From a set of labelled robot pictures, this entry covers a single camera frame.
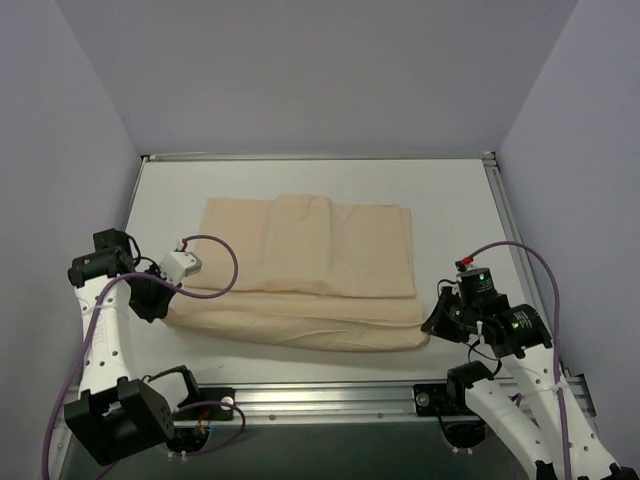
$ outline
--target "white table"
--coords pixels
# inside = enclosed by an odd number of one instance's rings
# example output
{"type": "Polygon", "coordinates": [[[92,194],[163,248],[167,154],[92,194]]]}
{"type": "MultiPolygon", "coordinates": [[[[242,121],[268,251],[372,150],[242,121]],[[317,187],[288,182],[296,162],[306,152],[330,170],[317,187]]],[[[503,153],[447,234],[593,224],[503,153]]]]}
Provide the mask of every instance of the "white table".
{"type": "MultiPolygon", "coordinates": [[[[208,197],[273,199],[326,195],[340,203],[411,208],[418,297],[428,315],[436,282],[455,276],[454,261],[505,239],[481,160],[230,160],[145,164],[127,231],[144,255],[161,259],[178,239],[198,231],[208,197]]],[[[482,254],[499,291],[525,301],[509,249],[482,254]]],[[[394,353],[317,352],[216,339],[131,322],[139,375],[185,364],[200,383],[386,382],[439,379],[466,362],[467,348],[433,338],[394,353]]]]}

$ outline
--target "bolt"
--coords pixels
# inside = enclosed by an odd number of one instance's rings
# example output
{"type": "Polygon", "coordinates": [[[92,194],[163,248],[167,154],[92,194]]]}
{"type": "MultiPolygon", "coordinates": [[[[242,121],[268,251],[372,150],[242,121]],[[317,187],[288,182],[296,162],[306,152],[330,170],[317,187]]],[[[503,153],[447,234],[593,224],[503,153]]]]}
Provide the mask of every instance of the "bolt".
{"type": "MultiPolygon", "coordinates": [[[[233,405],[233,398],[231,397],[222,397],[222,399],[220,400],[222,403],[228,403],[229,405],[233,405]]],[[[231,410],[231,408],[229,407],[225,407],[225,406],[220,406],[220,409],[222,410],[231,410]]]]}
{"type": "Polygon", "coordinates": [[[424,392],[420,392],[416,395],[416,404],[419,407],[428,407],[429,406],[429,395],[424,392]]]}

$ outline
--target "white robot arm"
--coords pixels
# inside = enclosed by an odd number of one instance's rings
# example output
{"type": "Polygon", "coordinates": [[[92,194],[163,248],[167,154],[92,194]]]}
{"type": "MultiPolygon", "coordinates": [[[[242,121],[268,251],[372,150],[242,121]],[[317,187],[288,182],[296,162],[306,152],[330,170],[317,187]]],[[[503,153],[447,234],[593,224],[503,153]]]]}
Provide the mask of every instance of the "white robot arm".
{"type": "MultiPolygon", "coordinates": [[[[139,378],[129,312],[149,322],[164,318],[175,294],[172,287],[199,272],[202,262],[193,253],[176,250],[140,274],[135,272],[129,241],[124,232],[99,232],[94,235],[96,251],[76,258],[69,269],[84,335],[91,340],[79,398],[64,406],[64,417],[100,465],[171,441],[173,414],[179,406],[201,400],[197,383],[184,366],[139,378]]],[[[236,275],[229,289],[237,277],[237,259],[232,258],[236,275]]]]}
{"type": "Polygon", "coordinates": [[[535,480],[637,480],[604,448],[565,379],[554,382],[554,346],[538,313],[529,305],[511,307],[493,285],[488,268],[462,269],[455,289],[444,287],[422,329],[454,342],[481,335],[513,376],[537,426],[504,393],[481,362],[451,369],[444,402],[483,419],[535,480]],[[566,425],[558,396],[563,395],[566,425]],[[564,468],[562,432],[569,434],[570,475],[564,468]]]}

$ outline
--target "fabric fold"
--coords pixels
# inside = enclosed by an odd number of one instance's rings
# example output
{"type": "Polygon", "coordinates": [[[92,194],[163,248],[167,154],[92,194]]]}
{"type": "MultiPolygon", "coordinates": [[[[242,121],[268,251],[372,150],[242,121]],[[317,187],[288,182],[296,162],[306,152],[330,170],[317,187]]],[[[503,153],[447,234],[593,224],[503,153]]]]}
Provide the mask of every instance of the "fabric fold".
{"type": "MultiPolygon", "coordinates": [[[[428,342],[420,331],[409,209],[312,195],[212,198],[199,233],[233,247],[238,281],[217,299],[175,297],[164,320],[170,326],[327,351],[407,350],[428,342]]],[[[226,286],[227,252],[198,241],[195,253],[203,269],[185,286],[197,293],[226,286]]]]}

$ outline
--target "white wall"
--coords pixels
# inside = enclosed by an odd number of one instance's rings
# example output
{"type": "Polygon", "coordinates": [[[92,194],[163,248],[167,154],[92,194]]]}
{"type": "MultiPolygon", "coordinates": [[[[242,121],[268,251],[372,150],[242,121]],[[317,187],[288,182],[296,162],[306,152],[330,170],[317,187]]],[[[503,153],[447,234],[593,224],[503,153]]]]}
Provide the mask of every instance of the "white wall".
{"type": "Polygon", "coordinates": [[[499,157],[522,234],[558,276],[562,355],[587,377],[607,446],[636,469],[639,21],[637,0],[580,0],[499,157]]]}
{"type": "Polygon", "coordinates": [[[66,278],[122,225],[139,158],[52,0],[0,2],[0,478],[35,478],[81,339],[66,278]]]}
{"type": "Polygon", "coordinates": [[[58,0],[142,153],[472,154],[575,0],[58,0]]]}

